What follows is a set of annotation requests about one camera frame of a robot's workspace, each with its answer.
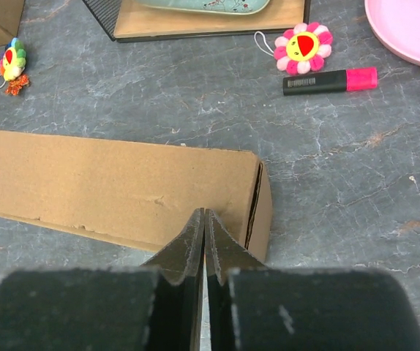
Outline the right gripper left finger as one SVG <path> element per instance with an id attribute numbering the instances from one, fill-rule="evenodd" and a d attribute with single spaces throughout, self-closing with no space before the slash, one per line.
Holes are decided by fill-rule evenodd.
<path id="1" fill-rule="evenodd" d="M 198 350 L 204 214 L 138 267 L 0 278 L 0 350 Z"/>

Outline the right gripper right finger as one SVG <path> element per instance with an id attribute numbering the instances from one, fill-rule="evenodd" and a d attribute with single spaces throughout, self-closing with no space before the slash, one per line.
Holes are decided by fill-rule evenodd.
<path id="1" fill-rule="evenodd" d="M 205 212 L 213 350 L 420 350 L 401 284 L 369 268 L 268 268 Z"/>

